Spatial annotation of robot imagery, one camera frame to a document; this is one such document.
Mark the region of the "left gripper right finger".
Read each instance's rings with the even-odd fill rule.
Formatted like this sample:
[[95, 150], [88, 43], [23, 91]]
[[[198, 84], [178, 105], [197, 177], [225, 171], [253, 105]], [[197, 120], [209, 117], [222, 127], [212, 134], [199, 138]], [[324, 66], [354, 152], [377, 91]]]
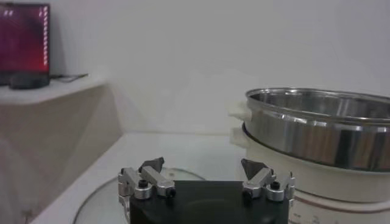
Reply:
[[242, 183], [245, 202], [251, 202], [262, 196], [273, 202], [285, 200], [292, 202], [294, 200], [296, 178], [292, 172], [277, 175], [265, 163], [244, 158], [241, 160], [241, 165], [247, 178]]

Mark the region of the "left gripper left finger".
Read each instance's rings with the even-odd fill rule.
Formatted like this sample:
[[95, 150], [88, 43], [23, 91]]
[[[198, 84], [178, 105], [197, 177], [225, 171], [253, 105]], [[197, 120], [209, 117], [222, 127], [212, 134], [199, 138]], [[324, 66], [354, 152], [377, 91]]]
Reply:
[[158, 196], [175, 197], [175, 182], [160, 173], [164, 162], [164, 158], [159, 157], [145, 161], [138, 169], [122, 168], [118, 174], [118, 195], [121, 198], [148, 200], [155, 189]]

